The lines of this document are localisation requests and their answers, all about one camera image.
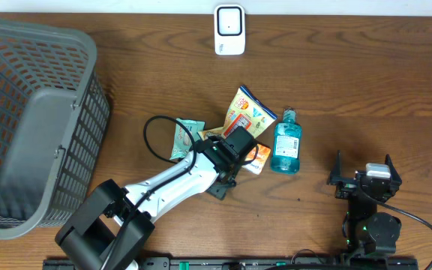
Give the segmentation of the blue mouthwash bottle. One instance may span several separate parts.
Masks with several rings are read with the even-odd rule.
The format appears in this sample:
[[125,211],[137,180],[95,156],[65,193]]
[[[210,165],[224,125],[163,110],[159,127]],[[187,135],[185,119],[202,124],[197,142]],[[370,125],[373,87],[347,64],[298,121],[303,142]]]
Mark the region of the blue mouthwash bottle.
[[274,147],[271,169],[276,173],[295,175],[300,170],[300,145],[302,126],[297,122],[297,112],[290,107],[274,129]]

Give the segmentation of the yellow snack bag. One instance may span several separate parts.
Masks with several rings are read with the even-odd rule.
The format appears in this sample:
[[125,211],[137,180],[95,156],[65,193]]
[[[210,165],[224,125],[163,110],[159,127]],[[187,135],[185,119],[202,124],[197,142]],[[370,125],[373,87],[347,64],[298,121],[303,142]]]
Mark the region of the yellow snack bag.
[[228,137],[236,128],[243,127],[254,138],[261,135],[278,116],[258,100],[245,85],[238,88],[229,105],[222,127],[199,131],[206,140],[211,136]]

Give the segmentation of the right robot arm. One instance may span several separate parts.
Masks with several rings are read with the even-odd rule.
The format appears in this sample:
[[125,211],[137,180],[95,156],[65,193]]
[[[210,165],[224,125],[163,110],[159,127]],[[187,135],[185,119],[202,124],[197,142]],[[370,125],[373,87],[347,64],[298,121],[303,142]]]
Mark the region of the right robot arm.
[[342,226],[348,250],[343,261],[348,264],[357,259],[394,254],[401,220],[377,211],[378,205],[391,199],[402,184],[391,158],[387,155],[383,164],[367,163],[365,170],[347,178],[342,175],[341,153],[338,152],[327,184],[336,187],[337,199],[348,201]]

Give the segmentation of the teal wet wipes pack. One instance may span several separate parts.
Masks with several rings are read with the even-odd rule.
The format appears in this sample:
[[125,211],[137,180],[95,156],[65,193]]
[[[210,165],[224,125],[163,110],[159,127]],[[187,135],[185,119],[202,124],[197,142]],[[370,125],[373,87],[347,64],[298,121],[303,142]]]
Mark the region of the teal wet wipes pack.
[[[199,131],[203,131],[206,123],[204,121],[195,121],[190,119],[177,118],[177,121],[182,123],[189,131],[194,141],[201,140],[201,136],[198,134]],[[192,146],[191,139],[185,130],[180,126],[175,126],[175,136],[172,147],[172,153],[170,156],[171,160],[184,158]]]

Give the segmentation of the orange snack packet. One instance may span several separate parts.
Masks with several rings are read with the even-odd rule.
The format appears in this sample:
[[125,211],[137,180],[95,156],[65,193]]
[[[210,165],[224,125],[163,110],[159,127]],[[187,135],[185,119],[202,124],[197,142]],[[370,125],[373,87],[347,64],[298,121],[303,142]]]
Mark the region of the orange snack packet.
[[270,154],[271,149],[269,147],[258,144],[246,156],[243,168],[253,174],[259,175],[263,171]]

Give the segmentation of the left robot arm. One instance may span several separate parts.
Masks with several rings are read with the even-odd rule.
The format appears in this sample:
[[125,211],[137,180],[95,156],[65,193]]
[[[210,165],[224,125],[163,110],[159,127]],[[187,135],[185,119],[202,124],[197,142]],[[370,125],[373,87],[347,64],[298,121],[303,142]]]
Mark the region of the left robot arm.
[[243,127],[225,138],[199,140],[176,165],[137,184],[99,184],[55,236],[76,269],[137,269],[155,221],[195,194],[223,197],[257,147]]

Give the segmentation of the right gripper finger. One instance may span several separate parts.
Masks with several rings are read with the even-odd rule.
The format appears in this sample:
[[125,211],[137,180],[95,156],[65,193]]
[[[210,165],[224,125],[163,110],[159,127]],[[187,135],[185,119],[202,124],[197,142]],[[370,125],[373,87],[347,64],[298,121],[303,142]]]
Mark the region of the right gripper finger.
[[330,179],[340,179],[341,178],[341,151],[337,151],[336,159],[335,159],[335,165],[331,169],[330,172]]
[[391,174],[391,180],[393,182],[401,182],[401,177],[399,176],[397,170],[395,169],[389,154],[385,156],[385,165],[387,165],[389,168],[389,172]]

